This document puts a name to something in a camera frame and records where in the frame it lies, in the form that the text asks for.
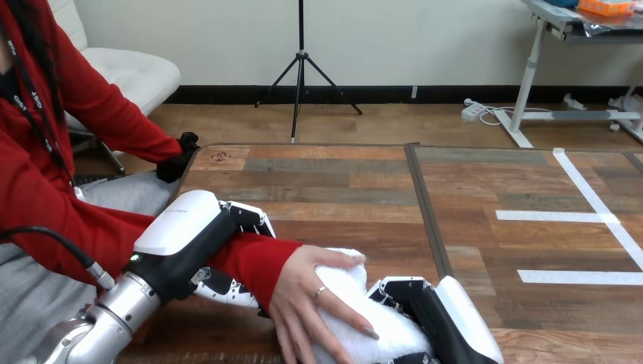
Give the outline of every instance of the black baseboard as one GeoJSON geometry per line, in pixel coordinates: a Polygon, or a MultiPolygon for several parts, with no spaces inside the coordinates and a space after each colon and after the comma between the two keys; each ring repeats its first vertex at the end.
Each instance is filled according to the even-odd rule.
{"type": "MultiPolygon", "coordinates": [[[[262,100],[269,86],[179,86],[166,104],[253,105],[262,100]]],[[[418,86],[411,98],[412,86],[342,86],[356,104],[460,104],[464,99],[477,102],[515,102],[520,86],[418,86]]],[[[566,93],[581,103],[604,104],[610,98],[625,95],[626,86],[533,86],[531,103],[558,103],[566,93]]],[[[292,104],[295,86],[275,87],[268,104],[292,104]]],[[[306,104],[342,104],[332,87],[308,86],[306,104]]]]}

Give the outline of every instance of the white towel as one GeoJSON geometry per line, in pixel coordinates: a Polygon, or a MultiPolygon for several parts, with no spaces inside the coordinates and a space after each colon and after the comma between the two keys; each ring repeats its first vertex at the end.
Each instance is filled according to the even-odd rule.
{"type": "MultiPolygon", "coordinates": [[[[353,249],[332,250],[351,256],[360,254],[353,249]]],[[[432,354],[431,345],[415,322],[394,309],[382,306],[366,297],[364,265],[358,265],[349,270],[319,266],[316,272],[326,288],[369,320],[380,336],[379,340],[366,337],[323,309],[318,309],[328,328],[346,347],[356,364],[386,364],[389,360],[408,354],[422,352],[432,354]]],[[[319,345],[314,345],[314,351],[318,364],[334,363],[334,360],[319,345]]]]}

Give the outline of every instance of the lanyard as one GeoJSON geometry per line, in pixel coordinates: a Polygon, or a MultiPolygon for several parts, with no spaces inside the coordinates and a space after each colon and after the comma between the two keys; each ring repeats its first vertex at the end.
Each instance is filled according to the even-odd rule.
{"type": "Polygon", "coordinates": [[[22,59],[20,59],[20,56],[16,52],[14,43],[11,41],[11,39],[9,39],[7,30],[5,29],[4,24],[2,23],[0,23],[0,32],[2,32],[2,35],[9,46],[9,50],[11,51],[11,57],[14,59],[14,65],[20,71],[20,75],[22,76],[25,86],[27,86],[27,91],[29,91],[31,97],[33,98],[33,103],[36,105],[36,110],[38,111],[38,113],[40,114],[40,117],[42,118],[42,123],[45,125],[45,127],[47,128],[47,132],[49,132],[49,135],[51,135],[52,139],[54,140],[54,146],[52,146],[52,144],[49,142],[49,139],[47,139],[47,136],[42,131],[42,128],[36,122],[36,119],[33,118],[33,115],[31,115],[29,110],[27,110],[27,107],[25,106],[24,102],[20,98],[20,95],[18,95],[19,91],[15,93],[13,96],[11,96],[12,93],[7,93],[6,92],[7,90],[3,90],[3,91],[5,91],[5,93],[7,93],[8,96],[11,97],[11,101],[18,107],[20,112],[22,112],[22,115],[29,121],[29,123],[31,124],[31,128],[38,136],[38,139],[40,139],[42,146],[47,150],[47,152],[49,152],[49,156],[52,158],[52,161],[62,171],[65,171],[67,173],[69,177],[69,183],[72,185],[72,187],[74,187],[74,190],[80,190],[74,184],[74,178],[71,176],[71,172],[69,172],[69,169],[64,163],[60,146],[58,145],[58,141],[55,139],[54,130],[52,129],[51,124],[49,123],[49,119],[47,118],[45,109],[42,106],[40,97],[38,97],[38,92],[36,91],[36,87],[33,85],[33,81],[31,80],[31,77],[29,77],[29,74],[27,73],[27,70],[24,67],[22,59]]]}

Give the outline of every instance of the finger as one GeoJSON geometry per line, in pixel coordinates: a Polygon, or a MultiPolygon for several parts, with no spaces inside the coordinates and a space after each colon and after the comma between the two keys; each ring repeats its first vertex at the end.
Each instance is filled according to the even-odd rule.
{"type": "Polygon", "coordinates": [[[281,347],[281,354],[284,356],[284,361],[286,364],[296,364],[297,357],[295,356],[295,351],[293,349],[293,343],[290,341],[290,334],[288,333],[288,327],[286,323],[281,318],[281,313],[278,310],[274,310],[271,314],[272,321],[274,321],[274,327],[277,331],[277,340],[279,340],[279,346],[281,347]]]}
{"type": "Polygon", "coordinates": [[[298,352],[303,364],[316,364],[317,361],[315,360],[315,354],[312,352],[310,339],[302,326],[299,316],[297,316],[294,309],[283,312],[283,314],[294,349],[298,352]]]}
{"type": "Polygon", "coordinates": [[[360,254],[358,256],[349,256],[344,253],[336,252],[334,250],[318,248],[313,258],[315,263],[319,265],[326,265],[327,267],[336,267],[342,269],[352,268],[358,264],[366,262],[366,256],[360,254]]]}
{"type": "Polygon", "coordinates": [[[303,324],[312,340],[321,345],[337,364],[350,364],[353,362],[346,348],[328,329],[311,300],[304,300],[296,306],[296,309],[300,317],[304,318],[303,324]]]}
{"type": "MultiPolygon", "coordinates": [[[[317,283],[313,287],[322,287],[324,283],[321,279],[316,278],[317,283]]],[[[323,308],[324,311],[337,317],[343,322],[346,322],[351,328],[363,333],[364,335],[379,340],[379,335],[375,332],[373,325],[364,316],[360,315],[357,311],[350,308],[344,301],[342,301],[331,290],[323,290],[317,297],[317,305],[323,308]]]]}

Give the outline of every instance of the wooden tabletop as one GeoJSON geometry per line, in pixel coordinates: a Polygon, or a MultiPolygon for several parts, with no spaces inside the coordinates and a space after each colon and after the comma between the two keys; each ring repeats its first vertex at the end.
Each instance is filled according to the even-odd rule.
{"type": "MultiPolygon", "coordinates": [[[[643,242],[643,155],[567,155],[643,242]]],[[[518,273],[641,272],[605,224],[498,218],[594,212],[550,150],[207,146],[177,195],[191,190],[262,208],[279,237],[360,250],[369,286],[453,275],[506,363],[643,363],[643,286],[530,284],[518,273]]],[[[118,362],[281,362],[274,327],[255,314],[200,297],[171,303],[118,362]]]]}
{"type": "MultiPolygon", "coordinates": [[[[643,274],[601,221],[499,217],[502,211],[595,213],[552,151],[419,147],[416,155],[451,274],[494,332],[505,362],[643,362],[643,279],[535,284],[518,273],[643,274]]],[[[643,164],[634,161],[641,156],[566,156],[643,246],[643,164]]]]}
{"type": "MultiPolygon", "coordinates": [[[[275,233],[366,254],[368,286],[391,275],[438,282],[404,146],[207,146],[178,194],[212,191],[258,206],[275,233]]],[[[256,310],[200,297],[171,303],[121,363],[281,361],[274,329],[256,310]]]]}

